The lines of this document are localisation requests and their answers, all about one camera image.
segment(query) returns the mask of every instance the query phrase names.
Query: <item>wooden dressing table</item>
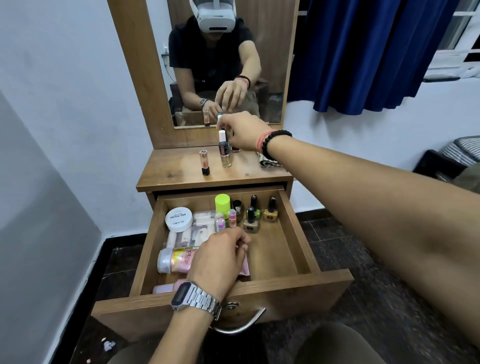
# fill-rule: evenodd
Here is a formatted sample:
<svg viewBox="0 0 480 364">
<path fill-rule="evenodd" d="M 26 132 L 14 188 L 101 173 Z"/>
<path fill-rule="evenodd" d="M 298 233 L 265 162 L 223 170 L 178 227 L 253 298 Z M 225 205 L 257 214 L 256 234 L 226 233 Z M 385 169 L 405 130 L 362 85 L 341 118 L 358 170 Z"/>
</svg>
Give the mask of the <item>wooden dressing table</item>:
<svg viewBox="0 0 480 364">
<path fill-rule="evenodd" d="M 291 9 L 286 91 L 299 0 L 280 2 Z M 254 152 L 233 154 L 232 166 L 223 168 L 215 128 L 175 129 L 145 0 L 108 3 L 154 147 L 136 186 L 138 192 L 146 193 L 153 216 L 130 296 L 96 302 L 92 316 L 129 341 L 165 331 L 174 293 L 153 295 L 152 289 L 185 277 L 157 271 L 158 253 L 168 233 L 165 215 L 179 206 L 192 211 L 215 209 L 219 193 L 241 200 L 243 206 L 256 194 L 260 209 L 274 195 L 278 222 L 263 223 L 259 233 L 252 235 L 251 275 L 235 284 L 215 325 L 229 331 L 253 323 L 252 318 L 260 323 L 326 313 L 353 278 L 348 269 L 320 271 L 289 201 L 293 176 L 283 168 L 261 168 Z M 210 176 L 202 175 L 201 149 L 208 150 Z"/>
</svg>

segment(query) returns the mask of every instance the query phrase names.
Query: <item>wristwatch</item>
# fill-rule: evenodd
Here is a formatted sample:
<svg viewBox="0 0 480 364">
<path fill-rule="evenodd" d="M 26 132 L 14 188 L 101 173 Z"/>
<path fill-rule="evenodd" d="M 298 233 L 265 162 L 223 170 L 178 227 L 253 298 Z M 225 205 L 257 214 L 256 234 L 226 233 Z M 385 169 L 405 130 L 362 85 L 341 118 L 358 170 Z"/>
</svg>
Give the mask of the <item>wristwatch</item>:
<svg viewBox="0 0 480 364">
<path fill-rule="evenodd" d="M 213 315 L 218 320 L 222 307 L 210 294 L 203 291 L 193 282 L 184 282 L 180 285 L 172 300 L 174 310 L 183 310 L 185 307 L 196 307 Z"/>
</svg>

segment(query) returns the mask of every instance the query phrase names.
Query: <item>black beaded bracelet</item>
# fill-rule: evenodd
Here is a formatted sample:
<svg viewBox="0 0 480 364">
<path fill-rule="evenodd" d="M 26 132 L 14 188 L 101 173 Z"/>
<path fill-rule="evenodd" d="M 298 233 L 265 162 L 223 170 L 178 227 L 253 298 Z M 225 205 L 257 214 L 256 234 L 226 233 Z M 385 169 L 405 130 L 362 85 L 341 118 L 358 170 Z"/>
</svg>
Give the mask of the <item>black beaded bracelet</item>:
<svg viewBox="0 0 480 364">
<path fill-rule="evenodd" d="M 250 81 L 250 78 L 248 78 L 247 76 L 244 76 L 242 74 L 239 74 L 237 77 L 235 78 L 243 78 L 244 80 L 247 80 L 248 81 L 248 88 L 247 90 L 250 90 L 250 86 L 252 85 L 252 82 Z"/>
<path fill-rule="evenodd" d="M 268 142 L 270 140 L 272 140 L 272 138 L 275 138 L 276 136 L 278 135 L 288 135 L 288 136 L 292 136 L 292 133 L 290 132 L 287 132 L 286 130 L 275 130 L 273 133 L 270 133 L 265 139 L 264 141 L 262 142 L 262 154 L 265 156 L 265 158 L 269 159 L 269 160 L 274 160 L 276 161 L 275 159 L 272 158 L 272 156 L 270 154 L 268 154 L 267 152 L 267 145 L 268 145 Z"/>
</svg>

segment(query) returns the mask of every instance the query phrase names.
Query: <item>white vr headset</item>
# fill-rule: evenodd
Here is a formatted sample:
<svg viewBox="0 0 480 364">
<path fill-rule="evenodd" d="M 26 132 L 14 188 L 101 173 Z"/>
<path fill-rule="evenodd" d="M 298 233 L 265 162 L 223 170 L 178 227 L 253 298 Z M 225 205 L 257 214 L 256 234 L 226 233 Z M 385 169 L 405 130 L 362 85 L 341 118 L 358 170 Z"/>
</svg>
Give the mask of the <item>white vr headset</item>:
<svg viewBox="0 0 480 364">
<path fill-rule="evenodd" d="M 235 0 L 190 0 L 190 6 L 204 33 L 230 33 L 235 28 Z"/>
</svg>

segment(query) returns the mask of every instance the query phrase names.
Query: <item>open drawer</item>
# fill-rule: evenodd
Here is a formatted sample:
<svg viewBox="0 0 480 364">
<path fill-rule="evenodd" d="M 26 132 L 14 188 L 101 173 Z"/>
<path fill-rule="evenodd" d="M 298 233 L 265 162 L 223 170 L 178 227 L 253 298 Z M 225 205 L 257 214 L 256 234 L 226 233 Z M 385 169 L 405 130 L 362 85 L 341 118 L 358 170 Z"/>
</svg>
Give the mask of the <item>open drawer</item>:
<svg viewBox="0 0 480 364">
<path fill-rule="evenodd" d="M 158 254 L 168 233 L 165 215 L 180 206 L 191 211 L 214 210 L 219 193 L 228 194 L 232 201 L 241 200 L 244 208 L 256 194 L 261 210 L 267 207 L 269 197 L 275 196 L 278 221 L 261 219 L 259 232 L 251 234 L 247 252 L 250 276 L 236 282 L 214 325 L 240 328 L 261 311 L 264 313 L 256 322 L 327 312 L 349 286 L 352 275 L 348 269 L 320 271 L 286 192 L 282 186 L 274 186 L 160 196 L 130 296 L 96 302 L 92 316 L 129 341 L 165 331 L 173 313 L 170 302 L 174 293 L 151 294 L 153 287 L 185 278 L 157 271 Z"/>
</svg>

